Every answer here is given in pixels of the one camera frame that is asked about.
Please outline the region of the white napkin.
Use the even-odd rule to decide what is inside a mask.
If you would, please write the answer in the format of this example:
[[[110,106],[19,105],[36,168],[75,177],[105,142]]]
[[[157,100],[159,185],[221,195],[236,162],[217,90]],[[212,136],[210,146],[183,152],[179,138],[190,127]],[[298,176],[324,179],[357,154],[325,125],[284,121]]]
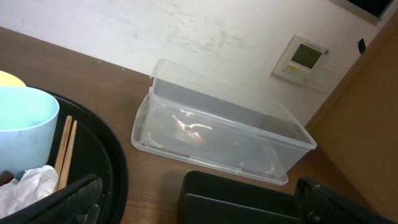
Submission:
[[[20,180],[12,179],[1,186],[1,218],[49,196],[57,182],[58,174],[52,166],[25,170]]]

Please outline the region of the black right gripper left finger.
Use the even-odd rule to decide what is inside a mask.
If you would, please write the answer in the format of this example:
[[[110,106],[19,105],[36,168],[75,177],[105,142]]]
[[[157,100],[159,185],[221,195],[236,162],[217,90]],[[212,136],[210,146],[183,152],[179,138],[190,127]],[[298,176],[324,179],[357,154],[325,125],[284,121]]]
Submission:
[[[1,224],[96,223],[103,181],[89,174],[61,190],[1,219]]]

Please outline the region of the light blue cup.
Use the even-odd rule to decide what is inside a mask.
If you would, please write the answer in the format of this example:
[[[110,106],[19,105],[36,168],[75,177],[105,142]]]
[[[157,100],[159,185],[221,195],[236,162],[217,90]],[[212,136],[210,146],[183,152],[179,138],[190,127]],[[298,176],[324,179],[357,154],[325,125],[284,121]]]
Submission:
[[[1,87],[1,170],[20,179],[46,165],[60,105],[51,94],[26,86]]]

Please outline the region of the yellow bowl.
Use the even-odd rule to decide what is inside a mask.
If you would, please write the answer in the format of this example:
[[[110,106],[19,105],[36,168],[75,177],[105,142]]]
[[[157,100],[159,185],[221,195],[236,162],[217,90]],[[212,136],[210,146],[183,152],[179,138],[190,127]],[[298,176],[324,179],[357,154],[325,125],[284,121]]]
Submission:
[[[0,71],[0,86],[26,86],[26,84],[16,76]]]

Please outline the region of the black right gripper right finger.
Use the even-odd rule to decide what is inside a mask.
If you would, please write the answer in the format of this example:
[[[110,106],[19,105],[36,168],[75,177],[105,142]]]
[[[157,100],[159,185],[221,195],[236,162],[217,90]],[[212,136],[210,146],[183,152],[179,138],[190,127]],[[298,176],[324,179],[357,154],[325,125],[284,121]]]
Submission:
[[[301,223],[394,224],[308,177],[299,178],[294,197]]]

